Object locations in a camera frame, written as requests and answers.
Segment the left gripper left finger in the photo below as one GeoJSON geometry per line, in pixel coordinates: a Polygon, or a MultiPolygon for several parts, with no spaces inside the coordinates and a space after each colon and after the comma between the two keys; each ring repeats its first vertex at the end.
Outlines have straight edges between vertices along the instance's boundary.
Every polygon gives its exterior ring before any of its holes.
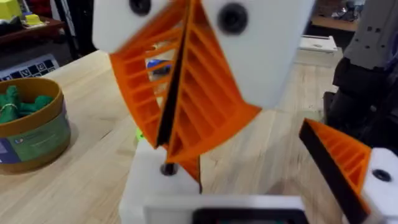
{"type": "Polygon", "coordinates": [[[145,139],[137,143],[119,203],[122,224],[144,223],[144,203],[150,197],[200,193],[200,184],[182,166],[174,164],[171,175],[162,173],[166,155],[164,148],[154,149],[145,139]]]}

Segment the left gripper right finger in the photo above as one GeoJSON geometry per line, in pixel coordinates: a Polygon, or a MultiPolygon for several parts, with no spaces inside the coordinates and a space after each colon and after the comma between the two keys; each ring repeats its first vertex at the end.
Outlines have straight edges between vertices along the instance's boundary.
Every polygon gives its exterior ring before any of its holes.
{"type": "Polygon", "coordinates": [[[342,211],[343,223],[397,223],[397,154],[313,119],[299,138],[342,211]]]}

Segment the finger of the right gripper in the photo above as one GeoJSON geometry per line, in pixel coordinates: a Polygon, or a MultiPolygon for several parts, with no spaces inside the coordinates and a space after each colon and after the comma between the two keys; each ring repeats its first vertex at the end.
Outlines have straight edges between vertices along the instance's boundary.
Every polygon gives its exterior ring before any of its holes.
{"type": "Polygon", "coordinates": [[[116,83],[144,137],[169,143],[189,1],[95,1],[93,43],[109,55],[116,83]]]}
{"type": "Polygon", "coordinates": [[[313,1],[190,1],[167,159],[185,162],[273,108],[313,1]]]}

